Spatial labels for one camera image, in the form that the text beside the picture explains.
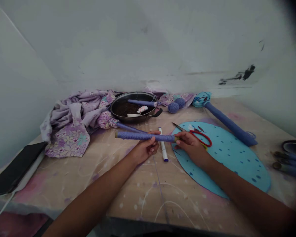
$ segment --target table surface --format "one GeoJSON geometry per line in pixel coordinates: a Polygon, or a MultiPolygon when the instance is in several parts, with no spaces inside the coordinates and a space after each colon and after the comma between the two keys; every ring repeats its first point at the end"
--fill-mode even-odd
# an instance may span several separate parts
{"type": "MultiPolygon", "coordinates": [[[[280,144],[294,137],[232,98],[213,98],[211,102],[244,131],[256,135],[258,145],[251,149],[271,176],[272,184],[268,194],[296,209],[296,178],[273,170],[271,166],[274,158],[270,153],[281,150],[280,144]]],[[[150,131],[161,126],[163,134],[171,134],[174,130],[171,122],[180,124],[187,121],[217,124],[228,130],[209,111],[193,106],[179,110],[176,114],[163,112],[134,127],[150,131]]],[[[27,186],[16,193],[11,205],[17,208],[32,206],[47,214],[52,211],[61,212],[90,183],[113,167],[137,144],[135,140],[116,139],[115,131],[113,128],[100,129],[92,134],[82,158],[45,157],[27,186]]],[[[146,160],[126,181],[109,207],[108,216],[165,224],[165,205],[171,225],[234,235],[259,235],[232,202],[198,185],[182,169],[171,144],[165,143],[165,146],[169,162],[163,161],[160,147],[157,154],[146,160]]],[[[0,197],[0,201],[4,202],[7,198],[0,197]]]]}

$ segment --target hand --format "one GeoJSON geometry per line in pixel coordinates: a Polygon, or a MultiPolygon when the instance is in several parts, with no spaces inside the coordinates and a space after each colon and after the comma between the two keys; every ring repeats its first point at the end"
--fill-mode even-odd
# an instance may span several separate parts
{"type": "MultiPolygon", "coordinates": [[[[150,131],[148,134],[160,134],[160,131],[150,131]]],[[[151,155],[155,155],[159,148],[158,142],[152,137],[146,141],[140,141],[127,156],[131,157],[139,165],[147,160],[151,155]]]]}
{"type": "Polygon", "coordinates": [[[210,158],[212,158],[211,155],[206,152],[199,140],[189,132],[179,132],[175,134],[175,136],[179,137],[180,140],[177,141],[177,145],[174,149],[184,150],[198,167],[202,167],[210,158]]]}

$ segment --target purple yarn ball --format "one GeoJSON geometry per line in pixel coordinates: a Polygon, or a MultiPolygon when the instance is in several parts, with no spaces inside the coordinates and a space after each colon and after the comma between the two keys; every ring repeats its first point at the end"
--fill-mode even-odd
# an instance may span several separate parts
{"type": "Polygon", "coordinates": [[[183,106],[185,105],[185,101],[182,98],[177,98],[174,102],[179,105],[180,109],[182,109],[183,106]]]}
{"type": "Polygon", "coordinates": [[[172,102],[168,105],[168,111],[173,114],[176,113],[179,110],[179,108],[180,106],[175,102],[172,102]]]}

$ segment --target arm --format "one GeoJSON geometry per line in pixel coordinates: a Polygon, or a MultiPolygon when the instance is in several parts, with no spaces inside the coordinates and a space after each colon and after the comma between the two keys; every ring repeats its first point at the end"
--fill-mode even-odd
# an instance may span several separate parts
{"type": "Polygon", "coordinates": [[[262,233],[279,236],[296,220],[292,209],[216,161],[190,133],[181,132],[176,136],[181,139],[176,149],[186,151],[262,233]]]}
{"type": "Polygon", "coordinates": [[[78,195],[56,218],[43,237],[87,236],[136,166],[155,154],[158,147],[154,137],[139,142],[127,156],[78,195]]]}

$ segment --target black phone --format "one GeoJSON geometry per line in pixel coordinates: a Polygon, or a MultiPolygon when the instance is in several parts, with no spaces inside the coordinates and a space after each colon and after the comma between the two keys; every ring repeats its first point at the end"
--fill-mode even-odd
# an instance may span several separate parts
{"type": "Polygon", "coordinates": [[[0,174],[0,195],[12,192],[47,146],[47,142],[27,145],[0,174]]]}

